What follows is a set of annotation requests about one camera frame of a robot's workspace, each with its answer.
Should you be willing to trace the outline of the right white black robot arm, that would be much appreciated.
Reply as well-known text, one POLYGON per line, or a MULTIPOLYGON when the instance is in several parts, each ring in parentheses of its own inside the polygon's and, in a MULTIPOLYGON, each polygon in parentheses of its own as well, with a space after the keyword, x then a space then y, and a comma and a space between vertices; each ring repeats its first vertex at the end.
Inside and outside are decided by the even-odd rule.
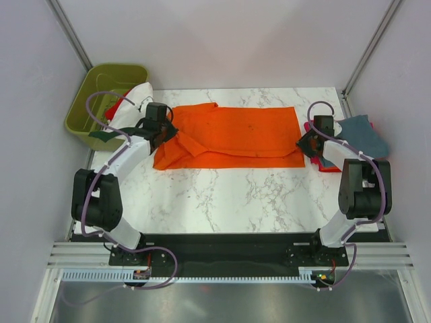
POLYGON ((296 146, 305 156, 323 157, 341 170, 339 210, 314 233, 308 248, 310 260, 322 265, 332 258, 332 249, 344 247, 358 227, 376 223, 391 211, 391 165, 335 137, 332 116, 318 115, 308 125, 309 131, 296 146))

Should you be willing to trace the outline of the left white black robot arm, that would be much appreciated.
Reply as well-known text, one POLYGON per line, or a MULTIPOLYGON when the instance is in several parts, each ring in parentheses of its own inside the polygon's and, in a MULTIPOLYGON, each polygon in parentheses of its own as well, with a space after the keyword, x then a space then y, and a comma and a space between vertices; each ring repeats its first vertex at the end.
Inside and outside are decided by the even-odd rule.
POLYGON ((80 169, 75 173, 71 216, 80 222, 85 237, 101 236, 125 249, 132 264, 147 259, 147 247, 140 244, 142 233, 123 217, 121 182, 143 160, 168 142, 178 132, 173 125, 173 111, 163 103, 150 102, 144 117, 134 127, 110 128, 90 135, 103 142, 124 136, 124 143, 95 170, 80 169))

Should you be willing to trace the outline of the orange t shirt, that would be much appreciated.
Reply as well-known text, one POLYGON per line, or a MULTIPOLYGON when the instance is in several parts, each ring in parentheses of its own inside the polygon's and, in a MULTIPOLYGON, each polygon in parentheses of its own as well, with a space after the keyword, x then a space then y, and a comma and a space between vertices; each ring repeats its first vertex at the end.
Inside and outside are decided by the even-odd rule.
POLYGON ((222 107, 215 102, 173 109, 177 134, 154 156, 156 170, 303 168, 293 107, 222 107))

